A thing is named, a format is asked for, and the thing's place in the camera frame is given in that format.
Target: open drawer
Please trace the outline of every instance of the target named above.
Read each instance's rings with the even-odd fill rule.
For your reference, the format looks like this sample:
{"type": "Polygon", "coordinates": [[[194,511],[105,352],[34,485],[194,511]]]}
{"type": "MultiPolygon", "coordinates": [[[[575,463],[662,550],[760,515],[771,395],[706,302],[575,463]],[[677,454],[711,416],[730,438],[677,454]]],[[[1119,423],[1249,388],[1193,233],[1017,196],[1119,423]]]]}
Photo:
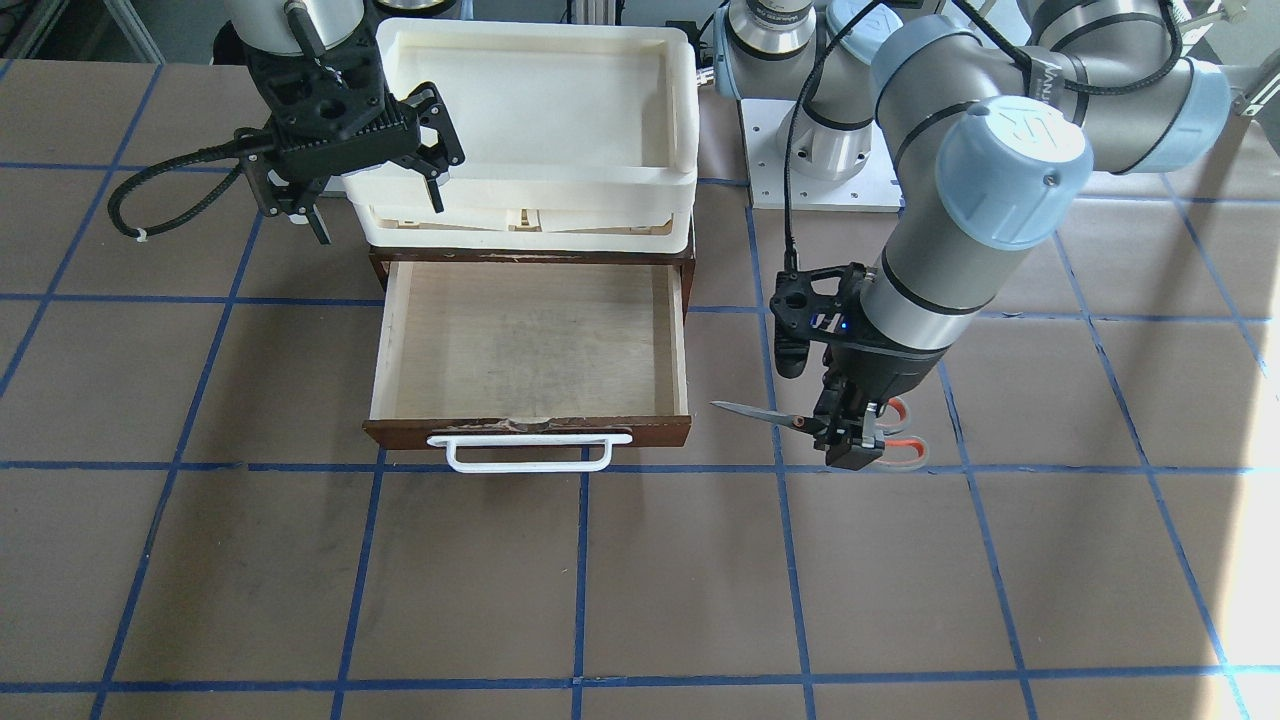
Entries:
{"type": "Polygon", "coordinates": [[[682,446],[690,421],[677,268],[392,263],[365,423],[383,447],[500,471],[454,445],[603,445],[607,464],[613,445],[682,446]]]}

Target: drawer handle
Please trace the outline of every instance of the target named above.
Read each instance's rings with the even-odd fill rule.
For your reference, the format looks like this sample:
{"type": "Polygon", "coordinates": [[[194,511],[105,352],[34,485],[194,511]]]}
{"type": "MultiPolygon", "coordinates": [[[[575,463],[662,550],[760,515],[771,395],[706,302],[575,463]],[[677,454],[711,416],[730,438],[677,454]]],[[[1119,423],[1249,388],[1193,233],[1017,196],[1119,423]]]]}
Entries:
{"type": "Polygon", "coordinates": [[[580,434],[580,436],[439,436],[428,438],[426,445],[443,447],[444,459],[458,473],[595,473],[613,461],[613,446],[627,445],[631,436],[580,434]],[[458,460],[460,447],[557,447],[572,445],[599,445],[604,455],[599,460],[573,462],[463,462],[458,460]]]}

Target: grid line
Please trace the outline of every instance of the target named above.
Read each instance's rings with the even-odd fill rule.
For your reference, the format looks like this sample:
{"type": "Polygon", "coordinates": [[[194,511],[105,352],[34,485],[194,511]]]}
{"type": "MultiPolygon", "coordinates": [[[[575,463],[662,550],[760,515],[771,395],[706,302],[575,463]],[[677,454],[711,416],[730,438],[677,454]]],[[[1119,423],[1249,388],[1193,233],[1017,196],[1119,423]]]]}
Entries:
{"type": "Polygon", "coordinates": [[[1018,626],[1014,623],[1014,610],[1009,603],[1009,593],[1005,589],[1005,578],[1000,570],[1000,557],[996,553],[996,539],[991,534],[991,523],[987,521],[987,509],[982,502],[982,489],[978,487],[978,477],[973,470],[969,457],[969,447],[965,443],[964,425],[960,424],[960,409],[956,406],[955,392],[951,387],[951,375],[947,373],[946,361],[940,361],[937,366],[938,379],[942,383],[942,393],[947,401],[947,414],[951,416],[951,430],[956,437],[956,450],[960,454],[961,468],[964,468],[965,483],[969,487],[969,498],[973,502],[974,514],[978,520],[978,529],[982,532],[982,546],[987,555],[987,565],[991,570],[991,579],[996,585],[996,598],[1000,602],[1000,615],[1005,623],[1005,633],[1009,635],[1009,651],[1014,659],[1014,669],[1018,684],[1023,691],[1023,703],[1027,706],[1027,717],[1037,720],[1036,697],[1032,693],[1030,676],[1027,674],[1027,661],[1023,657],[1023,646],[1018,639],[1018,626]]]}
{"type": "MultiPolygon", "coordinates": [[[[77,460],[0,460],[0,470],[101,470],[101,471],[147,471],[168,470],[172,462],[156,461],[77,461],[77,460]]],[[[1076,474],[1106,474],[1106,475],[1144,475],[1147,469],[1139,465],[1039,465],[1039,464],[974,464],[970,466],[975,473],[1076,473],[1076,474]]],[[[374,473],[376,465],[370,462],[179,462],[178,470],[188,473],[207,473],[216,470],[244,469],[250,473],[374,473]]],[[[641,475],[641,474],[768,474],[774,471],[776,465],[609,465],[596,474],[604,475],[641,475]]],[[[1280,466],[1212,466],[1212,465],[1152,465],[1151,469],[1160,475],[1257,475],[1280,474],[1280,466]]],[[[874,465],[863,470],[844,470],[828,468],[827,465],[788,464],[785,466],[788,474],[860,474],[860,475],[961,475],[963,465],[932,465],[910,473],[897,470],[877,469],[874,465]]],[[[447,464],[406,464],[387,465],[387,474],[428,474],[428,473],[453,473],[447,464]]]]}
{"type": "Polygon", "coordinates": [[[1169,196],[1174,201],[1174,206],[1178,209],[1178,215],[1183,219],[1183,224],[1187,227],[1187,232],[1192,236],[1192,242],[1196,245],[1196,251],[1199,254],[1201,261],[1204,263],[1204,268],[1208,269],[1208,274],[1213,278],[1213,284],[1217,286],[1217,291],[1222,295],[1222,300],[1226,302],[1228,310],[1231,311],[1231,318],[1235,320],[1236,329],[1244,337],[1244,342],[1249,346],[1249,352],[1253,354],[1253,360],[1258,364],[1258,370],[1262,373],[1263,380],[1271,388],[1271,395],[1280,401],[1280,386],[1276,384],[1275,378],[1271,377],[1271,372],[1267,368],[1267,360],[1262,356],[1262,350],[1258,347],[1256,340],[1253,340],[1253,333],[1244,324],[1244,319],[1240,315],[1240,307],[1235,304],[1235,299],[1231,297],[1231,292],[1226,287],[1226,281],[1222,279],[1222,274],[1217,272],[1217,265],[1213,264],[1213,259],[1208,256],[1208,251],[1204,249],[1204,243],[1201,241],[1199,232],[1196,231],[1196,223],[1192,222],[1190,214],[1187,213],[1187,206],[1178,199],[1178,193],[1174,192],[1174,186],[1169,182],[1169,177],[1161,173],[1161,182],[1165,183],[1165,188],[1169,191],[1169,196]]]}
{"type": "MultiPolygon", "coordinates": [[[[744,211],[746,213],[746,240],[751,250],[751,279],[755,286],[755,305],[759,310],[755,314],[755,318],[760,333],[760,368],[764,373],[764,393],[768,398],[769,407],[772,410],[777,410],[778,397],[777,388],[773,384],[773,354],[769,352],[769,327],[768,319],[763,313],[765,307],[764,286],[762,282],[763,273],[760,270],[760,247],[755,234],[755,213],[750,205],[748,205],[744,211]]],[[[778,514],[782,525],[782,548],[787,561],[787,587],[791,592],[791,614],[796,630],[796,652],[800,660],[800,674],[805,678],[803,683],[805,717],[808,720],[817,720],[818,706],[813,694],[813,671],[809,665],[809,633],[805,629],[804,602],[800,597],[800,571],[796,566],[795,534],[791,529],[791,500],[787,491],[786,460],[783,460],[782,456],[782,432],[777,425],[773,425],[769,428],[769,433],[771,441],[773,442],[773,474],[778,487],[778,514]]]]}
{"type": "Polygon", "coordinates": [[[365,533],[360,542],[360,562],[356,566],[356,583],[351,591],[351,610],[347,614],[347,632],[342,639],[342,656],[338,661],[338,687],[333,692],[333,705],[329,710],[332,720],[340,720],[346,698],[344,687],[351,675],[351,657],[356,648],[356,632],[360,628],[360,610],[365,602],[365,579],[369,575],[369,556],[374,547],[374,528],[378,524],[378,503],[383,496],[383,469],[387,464],[387,451],[378,448],[378,461],[374,464],[374,482],[369,488],[369,510],[365,514],[365,533]]]}
{"type": "Polygon", "coordinates": [[[4,694],[84,694],[105,689],[109,694],[133,693],[332,693],[389,691],[566,691],[584,688],[709,688],[783,685],[878,685],[924,683],[1011,682],[1019,675],[1032,680],[1216,678],[1231,675],[1280,675],[1280,665],[1149,665],[1126,667],[1042,667],[1018,670],[952,670],[895,673],[797,673],[765,675],[622,675],[607,678],[381,678],[347,680],[125,680],[0,683],[4,694]]]}
{"type": "MultiPolygon", "coordinates": [[[[1178,556],[1178,564],[1181,568],[1183,577],[1187,580],[1188,589],[1196,601],[1196,609],[1199,612],[1201,620],[1204,625],[1204,632],[1208,634],[1210,644],[1213,648],[1213,656],[1224,667],[1228,666],[1226,650],[1222,647],[1222,638],[1217,633],[1217,626],[1213,623],[1213,616],[1210,612],[1208,603],[1204,601],[1204,593],[1201,591],[1199,582],[1196,579],[1196,573],[1192,569],[1190,561],[1187,559],[1187,550],[1183,546],[1181,537],[1178,534],[1178,527],[1174,523],[1174,518],[1169,511],[1169,506],[1165,503],[1164,492],[1160,488],[1160,479],[1156,475],[1155,468],[1151,465],[1147,457],[1147,451],[1142,445],[1142,437],[1138,433],[1138,424],[1133,419],[1133,414],[1129,410],[1129,401],[1125,400],[1124,391],[1120,388],[1120,379],[1116,375],[1115,366],[1111,364],[1111,357],[1107,355],[1106,347],[1102,343],[1102,336],[1098,333],[1098,328],[1094,325],[1093,316],[1089,313],[1089,304],[1084,297],[1084,291],[1080,287],[1080,281],[1075,274],[1075,268],[1071,266],[1071,261],[1066,255],[1066,247],[1062,245],[1062,238],[1053,233],[1053,245],[1057,249],[1059,256],[1062,259],[1062,265],[1066,268],[1068,279],[1071,283],[1071,291],[1075,293],[1075,300],[1080,305],[1080,313],[1084,315],[1084,323],[1089,329],[1089,336],[1093,340],[1093,345],[1097,348],[1098,360],[1102,364],[1102,369],[1107,375],[1107,383],[1111,386],[1111,392],[1115,395],[1116,405],[1120,407],[1120,414],[1124,416],[1125,427],[1129,430],[1129,438],[1133,441],[1133,447],[1138,452],[1138,460],[1142,464],[1143,474],[1147,478],[1147,484],[1151,488],[1152,498],[1156,502],[1156,507],[1160,510],[1161,521],[1165,525],[1165,532],[1169,534],[1169,541],[1174,546],[1174,553],[1178,556]]],[[[1220,286],[1224,299],[1231,306],[1233,313],[1235,306],[1226,295],[1226,288],[1220,286]]],[[[1233,673],[1225,673],[1226,682],[1231,688],[1231,696],[1235,700],[1236,710],[1240,714],[1242,720],[1249,720],[1249,710],[1244,705],[1244,697],[1240,694],[1240,687],[1235,682],[1233,673]]]]}
{"type": "MultiPolygon", "coordinates": [[[[173,304],[173,305],[221,305],[227,297],[209,295],[47,295],[40,292],[0,292],[0,302],[33,302],[49,299],[51,302],[127,302],[127,304],[173,304]]],[[[293,307],[381,307],[384,300],[361,297],[236,297],[236,305],[280,305],[293,307]]],[[[690,305],[690,313],[703,315],[769,315],[767,309],[750,305],[690,305]]],[[[988,320],[1068,320],[1079,322],[1084,318],[1079,313],[1044,313],[1044,311],[1002,311],[983,310],[979,318],[988,320]]],[[[1094,320],[1106,323],[1189,323],[1189,324],[1230,324],[1244,323],[1245,325],[1268,325],[1275,323],[1275,318],[1229,315],[1128,315],[1128,314],[1098,314],[1094,320]]]]}
{"type": "Polygon", "coordinates": [[[36,314],[32,316],[31,324],[27,325],[26,334],[23,334],[22,340],[18,342],[18,348],[14,350],[13,357],[9,360],[9,366],[5,369],[4,375],[0,375],[0,397],[4,397],[5,392],[9,389],[9,383],[13,382],[13,377],[18,373],[18,365],[22,364],[22,359],[27,355],[27,348],[31,347],[31,341],[36,337],[36,331],[40,328],[41,320],[45,319],[45,313],[49,310],[51,297],[54,292],[58,291],[58,284],[63,282],[63,275],[67,274],[67,268],[70,266],[72,258],[76,256],[76,249],[79,247],[81,241],[84,238],[84,233],[88,232],[90,223],[93,220],[99,206],[102,204],[106,188],[111,184],[111,177],[115,174],[115,169],[120,167],[124,151],[128,149],[129,141],[133,140],[133,133],[138,129],[138,122],[142,119],[142,113],[147,109],[147,102],[151,101],[151,94],[155,92],[156,83],[160,81],[160,72],[163,69],[164,65],[156,65],[155,70],[151,73],[151,81],[147,83],[147,88],[142,92],[138,108],[133,111],[133,117],[129,119],[129,124],[124,131],[124,137],[120,138],[120,143],[115,149],[115,155],[111,156],[111,164],[102,176],[102,182],[99,184],[97,192],[93,195],[93,200],[90,202],[88,210],[84,213],[84,218],[81,220],[67,252],[63,254],[63,259],[58,264],[54,277],[49,281],[49,288],[45,291],[45,297],[40,301],[40,306],[36,307],[36,314]]]}
{"type": "MultiPolygon", "coordinates": [[[[582,448],[582,461],[590,456],[582,448]]],[[[577,568],[573,591],[573,696],[570,703],[571,720],[582,720],[582,682],[586,673],[586,552],[591,520],[591,474],[582,473],[577,487],[577,568]]]]}
{"type": "MultiPolygon", "coordinates": [[[[0,65],[0,81],[3,81],[13,65],[13,60],[8,60],[4,65],[0,65]]],[[[1174,204],[1179,208],[1184,218],[1189,232],[1192,232],[1193,241],[1197,245],[1197,250],[1201,252],[1203,261],[1210,266],[1213,274],[1215,282],[1219,284],[1219,290],[1224,299],[1228,301],[1233,316],[1230,318],[1201,318],[1201,316],[1144,316],[1144,315],[1091,315],[1088,309],[1084,306],[1083,295],[1079,291],[1075,275],[1062,252],[1061,241],[1056,240],[1059,243],[1059,251],[1062,254],[1062,261],[1068,266],[1068,272],[1071,275],[1071,282],[1076,292],[1076,299],[1082,304],[1082,313],[1079,314],[1036,314],[1036,313],[1023,313],[1023,314],[992,314],[992,316],[1001,316],[1009,319],[1060,319],[1060,320],[1085,320],[1094,333],[1094,340],[1098,345],[1100,357],[1105,365],[1108,374],[1108,379],[1112,382],[1112,389],[1116,395],[1117,402],[1121,405],[1121,410],[1125,414],[1126,421],[1130,424],[1130,432],[1133,439],[1138,443],[1138,451],[1142,459],[1142,466],[1056,466],[1056,465],[974,465],[968,457],[968,452],[963,446],[963,432],[960,427],[959,414],[955,410],[954,397],[951,395],[951,387],[947,378],[943,377],[943,384],[947,393],[948,411],[952,415],[954,429],[957,437],[957,445],[961,451],[963,465],[959,466],[941,466],[929,468],[918,471],[919,474],[964,474],[969,482],[970,493],[973,496],[975,510],[979,516],[979,525],[983,527],[984,542],[989,541],[988,529],[986,528],[984,511],[982,509],[980,496],[978,493],[978,487],[974,480],[974,473],[1014,473],[1014,471],[1032,471],[1032,473],[1123,473],[1123,474],[1143,474],[1148,478],[1152,486],[1152,492],[1156,496],[1157,506],[1161,510],[1162,519],[1165,520],[1166,529],[1169,530],[1171,539],[1175,544],[1175,551],[1179,555],[1179,561],[1183,565],[1184,574],[1190,583],[1193,596],[1197,600],[1199,610],[1202,612],[1202,619],[1207,624],[1207,629],[1216,643],[1215,651],[1219,653],[1219,665],[1203,665],[1203,666],[1155,666],[1155,667],[1076,667],[1076,669],[1038,669],[1028,670],[1024,666],[1019,666],[1016,670],[992,670],[992,671],[959,671],[959,673],[869,673],[869,674],[813,674],[808,662],[808,642],[806,633],[804,629],[804,616],[803,616],[803,603],[800,601],[800,588],[795,562],[794,552],[794,537],[791,532],[790,520],[790,507],[787,500],[787,473],[814,473],[814,471],[842,471],[833,470],[826,466],[812,466],[812,465],[786,465],[782,456],[781,434],[777,428],[772,429],[772,442],[774,451],[774,462],[772,465],[658,465],[658,466],[613,466],[604,473],[774,473],[778,482],[780,493],[780,512],[782,516],[783,527],[783,542],[787,555],[788,565],[788,580],[792,591],[792,609],[795,612],[796,633],[797,633],[797,652],[800,653],[801,673],[800,674],[777,674],[777,675],[750,675],[750,676],[727,676],[727,675],[700,675],[700,676],[618,676],[618,678],[585,678],[582,667],[584,644],[585,644],[585,600],[586,600],[586,534],[588,534],[588,502],[589,502],[589,482],[590,477],[582,474],[580,479],[580,528],[579,528],[579,585],[576,596],[575,607],[575,667],[573,675],[571,678],[506,678],[506,679],[371,679],[371,680],[351,680],[348,678],[349,661],[353,651],[353,643],[358,624],[358,615],[362,605],[364,594],[364,578],[367,570],[369,553],[371,548],[371,542],[374,537],[374,525],[376,521],[376,509],[380,497],[380,486],[385,473],[444,473],[449,471],[447,465],[387,465],[385,464],[385,451],[379,452],[378,461],[372,465],[370,464],[248,464],[243,465],[239,462],[183,462],[182,455],[184,454],[186,443],[189,438],[195,418],[198,413],[204,392],[207,388],[209,375],[211,373],[212,365],[216,361],[218,351],[221,340],[225,333],[227,324],[229,322],[230,313],[237,305],[356,305],[356,306],[381,306],[380,300],[339,300],[339,299],[241,299],[237,296],[238,287],[244,275],[244,269],[247,266],[250,255],[256,242],[256,236],[260,228],[262,218],[259,215],[255,219],[253,229],[251,231],[250,240],[246,245],[244,254],[241,260],[241,266],[237,272],[236,279],[233,281],[232,291],[228,297],[198,297],[198,296],[88,296],[88,295],[67,295],[59,296],[55,292],[56,284],[60,282],[67,266],[72,261],[74,252],[81,243],[90,220],[97,211],[105,192],[110,186],[114,174],[119,172],[134,172],[142,169],[141,165],[120,165],[119,160],[124,154],[125,146],[132,138],[138,120],[145,111],[145,108],[151,97],[151,94],[156,86],[156,81],[161,68],[156,68],[150,85],[143,94],[140,106],[125,132],[124,138],[116,151],[115,158],[111,164],[108,165],[74,165],[74,164],[31,164],[31,163],[0,163],[0,168],[12,169],[50,169],[50,170],[88,170],[88,172],[102,172],[105,177],[102,183],[90,206],[88,213],[81,223],[79,229],[72,240],[70,247],[67,250],[61,264],[55,273],[49,291],[46,293],[0,293],[0,301],[38,301],[40,307],[33,316],[27,333],[23,336],[19,343],[18,351],[15,351],[5,374],[0,377],[0,396],[4,395],[8,384],[12,382],[14,373],[17,372],[18,364],[20,363],[22,355],[29,346],[32,337],[36,333],[37,325],[40,324],[45,311],[51,302],[69,301],[69,302],[179,302],[179,304],[210,304],[210,305],[224,305],[224,311],[219,328],[215,332],[210,352],[206,357],[204,372],[200,382],[196,387],[196,393],[192,398],[192,404],[188,410],[187,420],[183,427],[183,433],[179,439],[178,448],[174,452],[174,460],[172,462],[77,462],[77,461],[0,461],[0,469],[101,469],[101,470],[120,470],[120,471],[136,471],[136,470],[168,470],[166,482],[164,489],[161,491],[160,500],[156,506],[156,511],[152,516],[152,524],[148,530],[147,541],[145,543],[143,555],[140,560],[138,570],[134,575],[134,583],[131,589],[128,602],[125,605],[125,612],[122,616],[120,625],[118,628],[115,642],[113,643],[111,656],[108,660],[108,666],[104,670],[101,682],[84,682],[84,683],[0,683],[0,694],[8,693],[97,693],[95,698],[92,717],[99,717],[105,702],[105,697],[110,693],[164,693],[164,692],[324,692],[334,693],[334,708],[333,717],[340,717],[342,710],[342,697],[343,693],[348,692],[378,692],[378,691],[413,691],[413,689],[492,689],[492,691],[508,691],[508,689],[544,689],[544,691],[564,691],[571,689],[575,694],[575,707],[573,717],[575,720],[580,717],[581,714],[581,691],[584,688],[622,688],[622,687],[742,687],[742,685],[800,685],[805,691],[806,712],[808,717],[812,720],[815,717],[815,710],[813,705],[813,687],[818,684],[877,684],[877,683],[968,683],[968,682],[996,682],[996,680],[1020,680],[1024,687],[1024,696],[1028,701],[1029,714],[1034,717],[1034,708],[1030,705],[1029,694],[1029,679],[1069,679],[1069,678],[1152,678],[1152,676],[1226,676],[1231,684],[1233,692],[1235,693],[1236,703],[1244,717],[1248,717],[1247,710],[1243,706],[1243,701],[1239,694],[1239,689],[1235,683],[1235,675],[1244,674],[1280,674],[1280,665],[1242,665],[1233,666],[1226,662],[1225,653],[1221,652],[1221,642],[1216,637],[1212,628],[1212,619],[1208,616],[1207,606],[1204,605],[1204,598],[1199,592],[1196,578],[1192,574],[1189,562],[1185,557],[1185,552],[1180,544],[1180,541],[1174,528],[1174,521],[1169,514],[1167,507],[1164,503],[1161,496],[1161,489],[1158,484],[1158,478],[1156,474],[1244,474],[1244,473],[1271,473],[1280,469],[1272,468],[1157,468],[1152,466],[1147,460],[1146,455],[1142,452],[1140,443],[1137,436],[1137,428],[1133,425],[1133,420],[1129,416],[1128,406],[1123,398],[1119,388],[1119,383],[1115,379],[1114,370],[1110,366],[1110,360],[1105,355],[1105,350],[1098,341],[1094,322],[1188,322],[1188,323],[1236,323],[1240,327],[1245,341],[1251,345],[1254,351],[1254,357],[1260,363],[1265,377],[1267,373],[1267,366],[1261,354],[1253,342],[1251,333],[1248,333],[1245,325],[1258,324],[1258,323],[1271,323],[1272,319],[1268,318],[1244,318],[1239,314],[1236,306],[1230,299],[1228,288],[1221,282],[1221,278],[1216,273],[1211,259],[1208,258],[1206,250],[1199,242],[1196,234],[1194,227],[1185,213],[1185,205],[1189,204],[1280,204],[1280,200],[1248,200],[1248,199],[1203,199],[1203,197],[1179,197],[1174,191],[1172,186],[1165,178],[1166,188],[1172,197],[1174,204]],[[357,473],[374,473],[374,486],[371,488],[370,497],[370,510],[366,519],[366,530],[361,546],[361,565],[357,569],[356,584],[352,593],[352,606],[348,618],[347,635],[344,639],[343,657],[339,665],[339,674],[335,680],[316,680],[316,682],[273,682],[273,680],[244,680],[244,682],[200,682],[200,680],[187,680],[187,682],[116,682],[114,680],[114,669],[119,661],[119,655],[123,651],[123,646],[128,633],[128,625],[132,621],[132,612],[136,607],[138,594],[141,593],[142,582],[146,574],[146,566],[150,561],[150,548],[154,544],[155,534],[159,529],[159,524],[164,512],[165,503],[173,489],[177,474],[179,471],[189,470],[219,470],[230,468],[247,468],[252,473],[297,473],[297,471],[357,471],[357,473]]],[[[179,172],[188,173],[225,173],[227,168],[183,168],[179,172]]],[[[746,188],[749,183],[746,181],[733,181],[723,178],[699,178],[699,184],[710,186],[728,186],[746,188]]],[[[1123,200],[1123,201],[1169,201],[1169,199],[1162,197],[1139,197],[1139,196],[1091,196],[1082,195],[1083,199],[1096,199],[1096,200],[1123,200]]],[[[762,354],[764,361],[764,379],[765,389],[768,393],[769,406],[777,406],[777,398],[774,393],[774,378],[772,373],[771,352],[768,346],[768,328],[767,318],[768,310],[763,305],[762,282],[760,282],[760,261],[756,247],[754,215],[750,208],[746,209],[748,223],[749,223],[749,240],[750,249],[753,254],[753,270],[755,279],[755,293],[756,293],[756,306],[695,306],[690,307],[694,313],[708,313],[708,314],[754,314],[758,316],[759,333],[762,342],[762,354]]],[[[945,375],[945,365],[940,365],[940,373],[945,375]]],[[[876,470],[868,469],[863,471],[876,473],[876,470]]],[[[998,575],[998,566],[995,564],[995,546],[988,547],[988,559],[992,562],[993,571],[996,573],[995,580],[997,583],[997,589],[1000,594],[1004,594],[1002,580],[998,575]]],[[[1016,635],[1014,633],[1011,614],[1007,612],[1006,607],[1006,628],[1011,635],[1011,643],[1016,643],[1016,635]]]]}
{"type": "MultiPolygon", "coordinates": [[[[155,77],[159,77],[159,72],[160,70],[157,68],[155,77]]],[[[187,443],[191,441],[191,433],[196,427],[196,416],[200,414],[200,404],[205,397],[205,391],[209,388],[209,378],[214,373],[214,364],[218,361],[218,352],[221,348],[223,338],[227,336],[227,325],[230,323],[232,310],[234,309],[234,304],[230,299],[236,297],[236,293],[239,291],[241,282],[244,279],[244,270],[248,268],[248,260],[253,254],[253,245],[257,242],[257,233],[261,227],[262,217],[256,215],[253,218],[253,225],[250,229],[248,240],[244,242],[244,251],[241,254],[239,265],[236,269],[236,278],[232,281],[228,301],[223,307],[221,318],[218,320],[218,329],[214,332],[212,342],[209,346],[205,365],[201,369],[200,379],[196,382],[196,391],[191,398],[191,406],[187,409],[187,416],[182,424],[182,434],[178,437],[178,446],[173,451],[173,461],[169,464],[169,473],[165,477],[164,487],[160,491],[160,498],[156,501],[156,507],[151,516],[151,527],[147,530],[146,541],[142,543],[142,556],[138,559],[137,570],[134,570],[133,574],[133,583],[129,587],[129,594],[124,602],[124,611],[122,612],[120,623],[116,626],[115,639],[111,643],[111,652],[106,659],[106,666],[102,669],[104,687],[115,678],[115,669],[120,662],[120,655],[124,652],[124,642],[128,638],[129,626],[133,624],[133,614],[137,610],[138,598],[142,596],[142,584],[146,580],[147,570],[151,566],[151,550],[155,547],[156,537],[160,533],[160,523],[164,519],[165,507],[168,506],[169,497],[173,495],[173,488],[178,482],[182,456],[187,452],[187,443]]],[[[90,720],[100,720],[105,705],[106,691],[100,689],[97,696],[93,698],[90,720]]]]}

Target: white bin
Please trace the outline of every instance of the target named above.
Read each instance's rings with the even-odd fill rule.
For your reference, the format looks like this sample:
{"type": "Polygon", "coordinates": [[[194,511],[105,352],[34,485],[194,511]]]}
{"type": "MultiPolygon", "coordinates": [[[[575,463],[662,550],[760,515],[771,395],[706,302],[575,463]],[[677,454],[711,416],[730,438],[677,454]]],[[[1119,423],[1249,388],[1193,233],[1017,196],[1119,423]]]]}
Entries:
{"type": "Polygon", "coordinates": [[[431,210],[394,164],[344,176],[380,247],[680,252],[698,183],[692,49],[671,28],[389,19],[392,92],[435,82],[467,160],[431,210]]]}

